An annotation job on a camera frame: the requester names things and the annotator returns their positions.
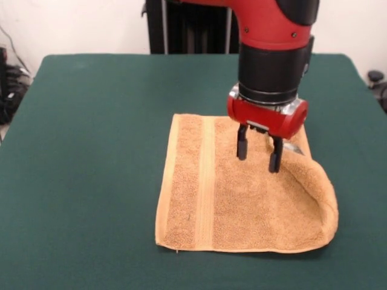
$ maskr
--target black cable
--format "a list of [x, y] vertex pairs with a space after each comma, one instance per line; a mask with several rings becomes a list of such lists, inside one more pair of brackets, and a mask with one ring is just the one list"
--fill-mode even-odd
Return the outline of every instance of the black cable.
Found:
[[18, 61], [20, 62], [20, 64], [24, 67], [24, 69], [29, 73], [31, 74], [31, 72], [28, 70], [27, 66], [25, 65], [25, 63], [23, 62], [23, 60], [19, 57], [18, 53], [16, 52], [16, 49], [15, 49], [15, 46], [13, 44], [13, 40], [12, 40], [12, 37], [4, 30], [4, 28], [0, 25], [0, 30], [1, 32], [3, 32], [3, 34], [8, 38], [8, 40], [10, 41], [11, 43], [11, 48], [13, 50], [13, 53], [15, 54], [16, 58], [18, 59]]

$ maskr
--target green felt surface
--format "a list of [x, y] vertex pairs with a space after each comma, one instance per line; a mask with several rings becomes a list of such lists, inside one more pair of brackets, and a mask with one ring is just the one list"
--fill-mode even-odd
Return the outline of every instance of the green felt surface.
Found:
[[0, 289], [386, 289], [386, 116], [340, 55], [313, 56], [300, 88], [339, 203], [331, 245], [289, 256], [155, 245], [172, 115], [226, 115], [237, 64], [47, 57], [0, 148]]

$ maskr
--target orange towel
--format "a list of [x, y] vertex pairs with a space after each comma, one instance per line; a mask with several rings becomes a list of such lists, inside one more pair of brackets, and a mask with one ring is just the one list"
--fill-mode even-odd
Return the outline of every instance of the orange towel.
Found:
[[280, 172], [268, 172], [271, 138], [250, 130], [247, 159], [236, 157], [239, 124], [228, 117], [174, 115], [157, 207], [156, 244], [173, 250], [300, 253], [333, 239], [334, 189], [313, 161], [284, 149]]

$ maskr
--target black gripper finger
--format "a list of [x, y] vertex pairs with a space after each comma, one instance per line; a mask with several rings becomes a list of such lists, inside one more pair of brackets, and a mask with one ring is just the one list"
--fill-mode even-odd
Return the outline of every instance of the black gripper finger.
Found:
[[247, 140], [238, 141], [236, 147], [236, 156], [243, 161], [247, 158]]

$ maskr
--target black knob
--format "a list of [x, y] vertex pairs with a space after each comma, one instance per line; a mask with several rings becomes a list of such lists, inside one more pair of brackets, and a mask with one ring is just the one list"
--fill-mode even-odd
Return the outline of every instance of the black knob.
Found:
[[380, 71], [369, 71], [368, 72], [368, 78], [370, 81], [377, 83], [383, 80], [384, 74]]

